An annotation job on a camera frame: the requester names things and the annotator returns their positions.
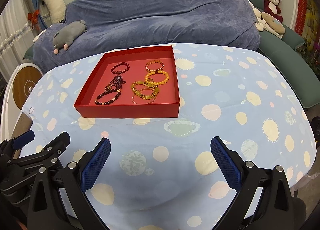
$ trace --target blue gripper pad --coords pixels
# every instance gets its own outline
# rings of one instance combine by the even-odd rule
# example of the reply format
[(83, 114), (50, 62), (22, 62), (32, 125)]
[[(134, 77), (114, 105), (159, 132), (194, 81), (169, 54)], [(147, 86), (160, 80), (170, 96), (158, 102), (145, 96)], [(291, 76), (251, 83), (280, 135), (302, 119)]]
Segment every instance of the blue gripper pad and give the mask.
[(81, 191), (85, 193), (86, 190), (91, 189), (97, 180), (97, 177), (102, 170), (107, 158), (111, 152), (111, 144), (108, 139), (105, 139), (96, 153), (92, 156), (87, 166), (81, 174)]
[(34, 139), (35, 139), (34, 132), (29, 130), (13, 140), (12, 148), (14, 150), (20, 150), (23, 146), (27, 145), (29, 142), (33, 141)]
[(217, 137), (211, 140), (211, 153), (214, 156), (222, 174), (224, 175), (230, 188), (239, 192), (241, 189), (241, 173), (221, 145)]

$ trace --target dark red beaded bracelet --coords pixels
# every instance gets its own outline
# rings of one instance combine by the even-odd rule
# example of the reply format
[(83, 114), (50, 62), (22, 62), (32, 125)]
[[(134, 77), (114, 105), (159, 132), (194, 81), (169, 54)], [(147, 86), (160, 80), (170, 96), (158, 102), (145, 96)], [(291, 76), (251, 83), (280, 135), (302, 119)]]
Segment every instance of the dark red beaded bracelet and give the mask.
[[(127, 66), (127, 68), (125, 70), (115, 71), (115, 68), (117, 68), (118, 66), (122, 66), (122, 65)], [(130, 68), (130, 66), (128, 63), (121, 62), (121, 63), (115, 65), (113, 68), (111, 68), (111, 73), (115, 74), (115, 75), (120, 75), (120, 74), (126, 73), (129, 70), (129, 68)]]
[[(98, 100), (99, 100), (100, 98), (104, 97), (104, 96), (107, 95), (107, 94), (114, 93), (114, 92), (117, 92), (117, 94), (116, 94), (116, 96), (115, 96), (113, 99), (111, 99), (110, 101), (107, 101), (107, 102), (104, 102), (104, 103), (98, 102)], [(109, 88), (108, 88), (108, 89), (107, 89), (106, 91), (104, 91), (101, 95), (98, 95), (94, 102), (95, 102), (96, 105), (112, 104), (114, 101), (116, 101), (116, 100), (119, 98), (120, 95), (121, 95), (121, 90), (120, 90), (120, 89), (109, 89)]]

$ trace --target red bow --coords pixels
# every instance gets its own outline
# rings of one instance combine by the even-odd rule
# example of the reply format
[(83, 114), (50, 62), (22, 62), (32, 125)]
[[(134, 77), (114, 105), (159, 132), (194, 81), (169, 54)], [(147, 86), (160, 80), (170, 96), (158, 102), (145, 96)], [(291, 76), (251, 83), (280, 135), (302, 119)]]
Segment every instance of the red bow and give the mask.
[(28, 20), (31, 21), (32, 29), (38, 23), (38, 15), (39, 15), (39, 10), (35, 10), (34, 13), (28, 13)]

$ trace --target red stuffed monkey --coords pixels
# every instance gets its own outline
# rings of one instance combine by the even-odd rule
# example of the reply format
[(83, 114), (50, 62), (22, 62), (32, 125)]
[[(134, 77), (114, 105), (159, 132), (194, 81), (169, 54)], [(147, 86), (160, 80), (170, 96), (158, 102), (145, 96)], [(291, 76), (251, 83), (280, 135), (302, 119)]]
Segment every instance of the red stuffed monkey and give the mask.
[(280, 1), (281, 0), (264, 0), (264, 11), (282, 23), (283, 18), (282, 16), (278, 15), (281, 13), (280, 8), (278, 7)]

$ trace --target gray stuffed mouse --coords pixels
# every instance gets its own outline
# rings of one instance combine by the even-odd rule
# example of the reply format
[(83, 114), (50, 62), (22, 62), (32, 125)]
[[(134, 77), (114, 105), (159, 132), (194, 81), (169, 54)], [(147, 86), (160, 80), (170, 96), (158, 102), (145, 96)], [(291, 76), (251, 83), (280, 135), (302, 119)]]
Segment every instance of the gray stuffed mouse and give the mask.
[(86, 31), (85, 21), (75, 21), (63, 27), (53, 36), (53, 52), (55, 55), (58, 54), (60, 48), (67, 50), (73, 41)]

